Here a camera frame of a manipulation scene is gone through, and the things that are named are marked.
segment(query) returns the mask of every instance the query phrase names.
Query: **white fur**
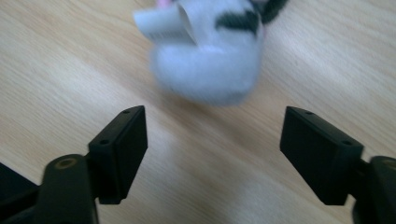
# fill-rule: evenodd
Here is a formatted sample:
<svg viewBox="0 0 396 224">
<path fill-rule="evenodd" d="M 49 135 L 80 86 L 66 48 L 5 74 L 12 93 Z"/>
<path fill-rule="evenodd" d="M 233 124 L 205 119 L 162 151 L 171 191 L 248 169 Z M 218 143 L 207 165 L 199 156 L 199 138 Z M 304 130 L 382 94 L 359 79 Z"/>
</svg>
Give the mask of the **white fur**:
<svg viewBox="0 0 396 224">
<path fill-rule="evenodd" d="M 160 86 L 189 100 L 210 105 L 240 104 L 260 75 L 263 28 L 251 32 L 216 30 L 224 12 L 252 9 L 247 0 L 182 0 L 197 46 L 162 44 L 150 66 Z"/>
</svg>

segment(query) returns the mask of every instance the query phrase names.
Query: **black ear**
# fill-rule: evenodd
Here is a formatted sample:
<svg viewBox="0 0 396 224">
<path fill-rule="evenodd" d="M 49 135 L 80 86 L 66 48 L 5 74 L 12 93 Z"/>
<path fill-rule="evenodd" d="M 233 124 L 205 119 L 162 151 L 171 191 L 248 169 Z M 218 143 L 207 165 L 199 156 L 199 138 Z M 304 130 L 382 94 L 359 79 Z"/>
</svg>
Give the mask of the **black ear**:
<svg viewBox="0 0 396 224">
<path fill-rule="evenodd" d="M 266 3 L 260 3 L 250 0 L 256 11 L 260 12 L 262 16 L 262 24 L 272 21 L 279 11 L 286 5 L 288 0 L 269 0 Z"/>
</svg>

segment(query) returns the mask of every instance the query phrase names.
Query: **light wood surface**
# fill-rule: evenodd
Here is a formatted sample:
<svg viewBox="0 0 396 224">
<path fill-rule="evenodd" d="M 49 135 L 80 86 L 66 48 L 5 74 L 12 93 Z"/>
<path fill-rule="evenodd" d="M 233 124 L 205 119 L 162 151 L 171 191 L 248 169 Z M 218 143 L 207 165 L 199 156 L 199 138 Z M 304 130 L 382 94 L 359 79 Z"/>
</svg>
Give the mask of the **light wood surface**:
<svg viewBox="0 0 396 224">
<path fill-rule="evenodd" d="M 262 77 L 240 106 L 159 90 L 143 0 L 0 1 L 0 162 L 41 182 L 119 113 L 147 109 L 149 148 L 129 197 L 101 223 L 352 223 L 323 205 L 280 152 L 286 105 L 396 157 L 396 1 L 290 0 L 270 25 Z"/>
</svg>

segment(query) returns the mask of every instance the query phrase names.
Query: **pink ear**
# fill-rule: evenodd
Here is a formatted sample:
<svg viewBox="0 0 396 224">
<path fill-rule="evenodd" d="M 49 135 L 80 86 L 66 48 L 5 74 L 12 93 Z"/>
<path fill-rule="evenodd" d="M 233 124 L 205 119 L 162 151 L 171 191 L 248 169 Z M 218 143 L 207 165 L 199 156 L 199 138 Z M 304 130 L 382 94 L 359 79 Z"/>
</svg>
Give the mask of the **pink ear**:
<svg viewBox="0 0 396 224">
<path fill-rule="evenodd" d="M 157 0 L 157 7 L 169 7 L 172 4 L 172 0 Z"/>
</svg>

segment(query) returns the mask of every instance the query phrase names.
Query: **wood grain surface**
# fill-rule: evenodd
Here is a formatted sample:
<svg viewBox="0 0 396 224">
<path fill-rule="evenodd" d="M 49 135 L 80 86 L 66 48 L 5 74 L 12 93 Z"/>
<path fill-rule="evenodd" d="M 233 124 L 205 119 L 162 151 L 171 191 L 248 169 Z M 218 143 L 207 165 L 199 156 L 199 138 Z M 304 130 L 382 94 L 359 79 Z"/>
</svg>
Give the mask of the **wood grain surface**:
<svg viewBox="0 0 396 224">
<path fill-rule="evenodd" d="M 119 113 L 147 109 L 149 148 L 129 197 L 101 223 L 352 223 L 325 206 L 279 150 L 285 107 L 311 110 L 396 157 L 396 1 L 290 0 L 268 30 L 262 76 L 240 106 L 161 91 L 143 0 L 0 1 L 0 162 L 41 182 L 85 154 Z"/>
</svg>

